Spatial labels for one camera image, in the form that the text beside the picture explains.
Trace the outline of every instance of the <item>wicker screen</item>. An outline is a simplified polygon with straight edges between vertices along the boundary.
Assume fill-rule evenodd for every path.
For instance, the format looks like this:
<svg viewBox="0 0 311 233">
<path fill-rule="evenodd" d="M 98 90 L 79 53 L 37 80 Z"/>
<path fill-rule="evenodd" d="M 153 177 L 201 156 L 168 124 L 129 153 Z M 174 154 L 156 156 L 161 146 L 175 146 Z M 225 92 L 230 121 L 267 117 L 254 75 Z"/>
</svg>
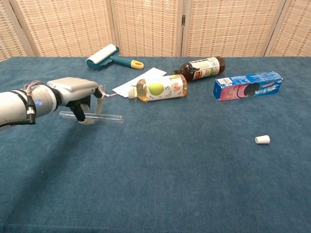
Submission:
<svg viewBox="0 0 311 233">
<path fill-rule="evenodd" d="M 263 56 L 284 0 L 193 0 L 187 56 Z"/>
<path fill-rule="evenodd" d="M 12 2 L 38 56 L 90 56 L 112 43 L 104 0 Z"/>
<path fill-rule="evenodd" d="M 27 56 L 27 51 L 2 0 L 0 0 L 0 19 L 0 61 L 16 56 Z"/>
<path fill-rule="evenodd" d="M 181 50 L 179 0 L 114 0 L 123 56 L 175 56 Z"/>
<path fill-rule="evenodd" d="M 311 1 L 293 0 L 277 34 L 271 56 L 311 56 Z"/>
</svg>

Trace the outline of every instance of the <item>white paper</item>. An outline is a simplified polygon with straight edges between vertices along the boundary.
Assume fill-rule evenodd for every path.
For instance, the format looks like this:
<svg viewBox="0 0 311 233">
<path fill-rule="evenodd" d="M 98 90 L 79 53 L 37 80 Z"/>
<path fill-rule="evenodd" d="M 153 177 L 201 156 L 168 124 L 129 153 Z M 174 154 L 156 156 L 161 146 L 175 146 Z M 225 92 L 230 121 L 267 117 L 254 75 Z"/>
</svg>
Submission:
<svg viewBox="0 0 311 233">
<path fill-rule="evenodd" d="M 112 89 L 114 92 L 118 93 L 119 95 L 127 98 L 128 97 L 128 89 L 131 85 L 136 85 L 137 82 L 140 79 L 143 79 L 148 76 L 163 76 L 166 72 L 157 68 L 151 68 L 150 70 L 146 71 L 142 75 L 139 75 L 138 77 L 132 79 L 131 81 L 128 81 L 125 84 L 122 84 L 121 86 L 118 86 L 114 89 Z"/>
</svg>

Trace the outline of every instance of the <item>plastic bottle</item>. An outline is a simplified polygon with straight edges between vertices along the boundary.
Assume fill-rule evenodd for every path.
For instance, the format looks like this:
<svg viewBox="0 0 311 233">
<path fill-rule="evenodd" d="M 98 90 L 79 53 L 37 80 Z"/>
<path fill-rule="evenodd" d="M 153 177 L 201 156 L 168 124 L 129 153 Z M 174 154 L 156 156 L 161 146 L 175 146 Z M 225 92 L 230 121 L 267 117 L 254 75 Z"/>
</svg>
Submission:
<svg viewBox="0 0 311 233">
<path fill-rule="evenodd" d="M 147 77 L 131 86 L 128 98 L 138 97 L 141 101 L 176 98 L 187 94 L 187 81 L 183 75 Z"/>
<path fill-rule="evenodd" d="M 225 60 L 222 57 L 210 57 L 184 63 L 174 74 L 182 74 L 187 82 L 203 77 L 219 75 L 225 70 Z"/>
</svg>

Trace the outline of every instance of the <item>blue box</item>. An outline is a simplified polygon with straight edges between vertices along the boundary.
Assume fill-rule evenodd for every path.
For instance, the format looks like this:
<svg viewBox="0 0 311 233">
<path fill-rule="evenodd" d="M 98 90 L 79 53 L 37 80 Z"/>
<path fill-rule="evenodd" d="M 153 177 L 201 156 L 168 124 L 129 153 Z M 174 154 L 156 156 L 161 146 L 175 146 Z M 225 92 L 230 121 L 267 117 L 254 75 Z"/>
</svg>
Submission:
<svg viewBox="0 0 311 233">
<path fill-rule="evenodd" d="M 274 71 L 216 79 L 213 94 L 218 101 L 265 96 L 277 93 L 282 81 Z"/>
</svg>

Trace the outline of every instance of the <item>bottle cap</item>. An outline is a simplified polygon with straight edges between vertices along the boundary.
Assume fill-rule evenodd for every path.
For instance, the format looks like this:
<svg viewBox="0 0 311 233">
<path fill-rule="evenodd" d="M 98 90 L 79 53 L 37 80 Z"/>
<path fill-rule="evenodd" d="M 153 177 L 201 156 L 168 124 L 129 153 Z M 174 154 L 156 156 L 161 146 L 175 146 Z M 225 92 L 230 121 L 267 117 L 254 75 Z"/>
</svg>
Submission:
<svg viewBox="0 0 311 233">
<path fill-rule="evenodd" d="M 128 89 L 128 98 L 132 99 L 135 98 L 135 90 L 134 90 L 134 86 L 130 86 Z"/>
<path fill-rule="evenodd" d="M 258 136 L 258 137 L 255 137 L 255 142 L 257 144 L 269 144 L 270 143 L 270 137 L 268 135 Z"/>
</svg>

